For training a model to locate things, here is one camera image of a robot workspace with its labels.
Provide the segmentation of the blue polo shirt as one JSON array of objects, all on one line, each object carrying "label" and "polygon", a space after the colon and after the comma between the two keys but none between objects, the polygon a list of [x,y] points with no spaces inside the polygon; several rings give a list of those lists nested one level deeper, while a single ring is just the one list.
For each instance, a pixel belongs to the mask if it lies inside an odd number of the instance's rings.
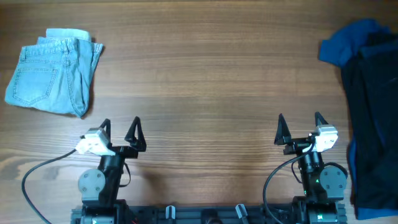
[{"label": "blue polo shirt", "polygon": [[[323,62],[333,64],[342,69],[353,57],[357,56],[360,47],[364,46],[370,34],[395,34],[390,28],[380,25],[374,19],[363,19],[353,22],[334,33],[329,39],[323,40],[320,46],[319,59]],[[364,208],[356,204],[356,141],[354,134],[348,147],[348,166],[352,181],[352,203],[358,220],[396,216],[397,209],[389,208]]]}]

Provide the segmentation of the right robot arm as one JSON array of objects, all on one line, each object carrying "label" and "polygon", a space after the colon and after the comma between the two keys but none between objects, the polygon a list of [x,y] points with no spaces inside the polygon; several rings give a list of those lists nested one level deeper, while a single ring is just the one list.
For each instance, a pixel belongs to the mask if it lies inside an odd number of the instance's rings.
[{"label": "right robot arm", "polygon": [[348,171],[335,162],[325,163],[322,153],[338,139],[337,129],[315,113],[315,129],[307,137],[293,138],[282,114],[279,115],[274,144],[284,146],[285,155],[295,155],[304,196],[296,196],[288,214],[278,213],[282,223],[346,223],[346,209],[340,203]]}]

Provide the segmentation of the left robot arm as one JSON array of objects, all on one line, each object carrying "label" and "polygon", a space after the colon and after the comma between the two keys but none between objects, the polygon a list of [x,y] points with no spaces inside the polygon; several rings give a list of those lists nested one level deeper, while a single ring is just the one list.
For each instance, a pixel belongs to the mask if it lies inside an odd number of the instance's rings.
[{"label": "left robot arm", "polygon": [[126,159],[136,159],[140,152],[146,151],[147,144],[142,132],[141,120],[135,117],[124,138],[127,146],[114,146],[111,143],[111,122],[109,119],[97,128],[90,128],[76,146],[83,154],[90,152],[100,156],[97,168],[88,169],[78,180],[82,208],[73,210],[71,223],[79,224],[117,224],[137,223],[135,214],[125,200],[118,200],[118,191],[126,184],[121,177],[126,170],[130,172]]}]

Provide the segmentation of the dark navy pants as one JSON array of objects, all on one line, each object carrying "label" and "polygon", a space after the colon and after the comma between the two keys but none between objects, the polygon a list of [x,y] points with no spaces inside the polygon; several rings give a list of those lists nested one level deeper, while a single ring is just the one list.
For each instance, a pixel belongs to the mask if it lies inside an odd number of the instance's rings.
[{"label": "dark navy pants", "polygon": [[356,141],[356,204],[397,209],[397,35],[370,34],[341,69]]}]

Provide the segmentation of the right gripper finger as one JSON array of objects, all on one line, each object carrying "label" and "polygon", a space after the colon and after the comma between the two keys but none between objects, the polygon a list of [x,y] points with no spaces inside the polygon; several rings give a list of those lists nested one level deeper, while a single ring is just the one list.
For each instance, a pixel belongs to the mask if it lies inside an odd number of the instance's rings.
[{"label": "right gripper finger", "polygon": [[327,125],[328,122],[324,119],[319,111],[315,112],[315,126]]},{"label": "right gripper finger", "polygon": [[283,114],[281,113],[278,117],[277,131],[275,134],[274,144],[275,145],[286,145],[292,142],[292,136],[289,131],[289,127],[285,121]]}]

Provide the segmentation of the folded light blue jeans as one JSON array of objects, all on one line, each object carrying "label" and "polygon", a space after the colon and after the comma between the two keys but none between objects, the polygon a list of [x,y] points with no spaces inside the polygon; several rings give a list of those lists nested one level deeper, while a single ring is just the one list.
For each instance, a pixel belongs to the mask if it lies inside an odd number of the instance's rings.
[{"label": "folded light blue jeans", "polygon": [[83,117],[103,48],[85,30],[47,29],[35,45],[21,48],[6,103]]}]

